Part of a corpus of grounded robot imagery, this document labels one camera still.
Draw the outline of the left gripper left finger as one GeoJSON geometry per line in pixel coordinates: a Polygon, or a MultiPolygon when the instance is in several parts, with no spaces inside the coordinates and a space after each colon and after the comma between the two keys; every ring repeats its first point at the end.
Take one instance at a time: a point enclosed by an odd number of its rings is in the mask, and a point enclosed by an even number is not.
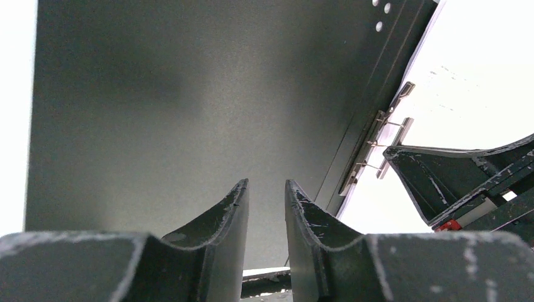
{"type": "Polygon", "coordinates": [[[158,238],[142,232],[21,232],[1,238],[2,301],[238,301],[248,181],[158,238]]]}

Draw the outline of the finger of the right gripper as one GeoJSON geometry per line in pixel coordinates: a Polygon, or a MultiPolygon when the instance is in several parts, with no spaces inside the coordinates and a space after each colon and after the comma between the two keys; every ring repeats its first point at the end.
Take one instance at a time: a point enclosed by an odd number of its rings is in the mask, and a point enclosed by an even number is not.
{"type": "Polygon", "coordinates": [[[399,176],[420,217],[431,227],[445,210],[486,179],[470,160],[472,157],[529,150],[533,150],[533,135],[490,149],[389,146],[383,156],[399,176]]]}

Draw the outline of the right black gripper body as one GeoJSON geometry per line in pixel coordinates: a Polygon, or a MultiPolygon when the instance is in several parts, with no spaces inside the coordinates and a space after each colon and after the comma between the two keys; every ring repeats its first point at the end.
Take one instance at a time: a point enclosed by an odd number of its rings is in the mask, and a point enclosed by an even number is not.
{"type": "Polygon", "coordinates": [[[533,150],[472,157],[486,179],[431,225],[434,232],[502,231],[533,245],[533,150]]]}

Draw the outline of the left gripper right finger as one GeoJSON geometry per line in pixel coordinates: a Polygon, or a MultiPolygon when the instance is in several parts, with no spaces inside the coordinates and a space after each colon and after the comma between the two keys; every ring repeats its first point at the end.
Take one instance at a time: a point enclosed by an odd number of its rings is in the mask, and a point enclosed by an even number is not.
{"type": "Polygon", "coordinates": [[[285,184],[294,301],[532,301],[533,251],[506,232],[361,234],[285,184]]]}

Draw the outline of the metal folder clip mechanism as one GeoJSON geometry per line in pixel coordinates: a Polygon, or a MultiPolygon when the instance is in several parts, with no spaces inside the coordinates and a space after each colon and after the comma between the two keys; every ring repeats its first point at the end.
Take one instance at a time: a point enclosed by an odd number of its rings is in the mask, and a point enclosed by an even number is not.
{"type": "Polygon", "coordinates": [[[403,119],[402,123],[394,123],[389,119],[393,115],[395,109],[398,107],[400,102],[407,98],[416,87],[415,83],[407,81],[403,87],[396,93],[394,100],[392,101],[389,109],[387,111],[378,111],[375,116],[373,123],[371,124],[370,129],[368,130],[363,145],[356,154],[355,161],[351,165],[348,175],[342,183],[341,188],[338,191],[340,196],[346,196],[349,193],[350,187],[354,184],[357,184],[359,178],[361,177],[365,167],[371,167],[377,171],[376,178],[383,179],[390,167],[389,162],[386,159],[383,159],[381,164],[376,167],[368,163],[369,158],[373,150],[377,147],[388,147],[388,145],[379,144],[379,138],[382,135],[384,128],[388,125],[396,126],[398,128],[395,137],[390,144],[390,146],[400,145],[406,135],[410,130],[414,119],[411,117],[406,117],[403,119]]]}

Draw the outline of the printed paper sheet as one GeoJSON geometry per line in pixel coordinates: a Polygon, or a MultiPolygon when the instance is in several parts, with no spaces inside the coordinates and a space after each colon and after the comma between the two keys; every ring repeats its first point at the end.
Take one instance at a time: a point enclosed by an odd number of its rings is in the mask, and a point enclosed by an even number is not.
{"type": "MultiPolygon", "coordinates": [[[[415,83],[390,121],[414,122],[406,145],[463,150],[500,147],[533,133],[533,2],[441,1],[405,81],[415,83]]],[[[396,126],[379,144],[390,145],[396,126]]],[[[385,147],[373,150],[378,167],[385,147]]],[[[360,233],[422,233],[394,171],[366,167],[338,219],[360,233]]]]}

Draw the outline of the red black clip folder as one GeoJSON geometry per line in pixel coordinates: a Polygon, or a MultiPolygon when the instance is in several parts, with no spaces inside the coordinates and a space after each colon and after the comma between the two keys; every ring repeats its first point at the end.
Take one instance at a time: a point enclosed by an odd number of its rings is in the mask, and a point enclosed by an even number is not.
{"type": "Polygon", "coordinates": [[[25,229],[159,237],[249,179],[246,269],[287,261],[284,190],[320,206],[434,1],[40,1],[25,229]]]}

